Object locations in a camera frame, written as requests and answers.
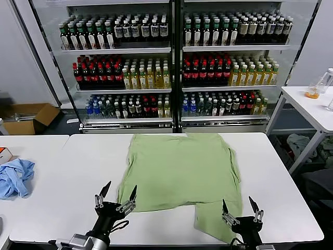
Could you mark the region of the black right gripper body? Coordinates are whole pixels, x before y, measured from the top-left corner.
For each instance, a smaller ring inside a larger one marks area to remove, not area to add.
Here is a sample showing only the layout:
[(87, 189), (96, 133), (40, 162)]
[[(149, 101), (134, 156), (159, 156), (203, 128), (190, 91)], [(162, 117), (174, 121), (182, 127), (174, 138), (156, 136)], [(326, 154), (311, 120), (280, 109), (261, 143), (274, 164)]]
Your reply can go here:
[(245, 245), (262, 245), (259, 232), (262, 229), (263, 222), (255, 219), (254, 216), (236, 217), (238, 222), (231, 225), (231, 230), (241, 235)]

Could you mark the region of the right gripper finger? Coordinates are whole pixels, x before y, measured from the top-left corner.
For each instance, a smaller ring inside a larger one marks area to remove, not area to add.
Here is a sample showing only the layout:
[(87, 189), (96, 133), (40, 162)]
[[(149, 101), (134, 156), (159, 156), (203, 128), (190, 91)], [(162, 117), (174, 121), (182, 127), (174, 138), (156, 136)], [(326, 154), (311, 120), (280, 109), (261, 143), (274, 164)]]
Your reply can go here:
[(232, 214), (229, 213), (225, 200), (223, 199), (222, 205), (222, 219), (228, 226), (235, 226), (240, 224), (240, 221), (236, 219)]
[(254, 222), (262, 222), (262, 218), (264, 215), (264, 210), (260, 209), (257, 205), (257, 203), (249, 196), (249, 201), (252, 207), (252, 210), (255, 214), (254, 216)]

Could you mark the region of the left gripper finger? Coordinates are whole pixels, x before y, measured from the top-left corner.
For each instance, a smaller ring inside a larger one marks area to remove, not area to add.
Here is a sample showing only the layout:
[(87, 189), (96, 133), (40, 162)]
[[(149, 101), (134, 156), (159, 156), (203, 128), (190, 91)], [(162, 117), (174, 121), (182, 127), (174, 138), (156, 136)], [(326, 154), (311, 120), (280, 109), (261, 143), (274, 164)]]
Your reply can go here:
[(136, 200), (135, 200), (136, 192), (137, 192), (137, 185), (134, 186), (129, 200), (126, 201), (124, 204), (121, 204), (120, 206), (118, 206), (116, 208), (116, 211), (118, 211), (120, 213), (124, 213), (125, 215), (128, 215), (129, 213), (131, 213), (136, 207)]
[(99, 194), (95, 194), (95, 208), (103, 208), (104, 198), (106, 197), (109, 188), (111, 186), (111, 181), (109, 181), (100, 191)]

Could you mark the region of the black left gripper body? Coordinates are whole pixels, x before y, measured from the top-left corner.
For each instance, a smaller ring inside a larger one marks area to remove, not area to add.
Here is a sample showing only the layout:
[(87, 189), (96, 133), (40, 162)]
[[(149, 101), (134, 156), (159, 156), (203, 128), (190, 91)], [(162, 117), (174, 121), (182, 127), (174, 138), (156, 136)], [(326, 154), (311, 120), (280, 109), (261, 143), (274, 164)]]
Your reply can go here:
[(98, 218), (91, 230), (91, 236), (102, 241), (110, 241), (109, 235), (115, 223), (122, 220), (122, 213), (117, 210), (121, 205), (112, 202), (103, 202), (102, 205), (102, 208), (95, 209)]

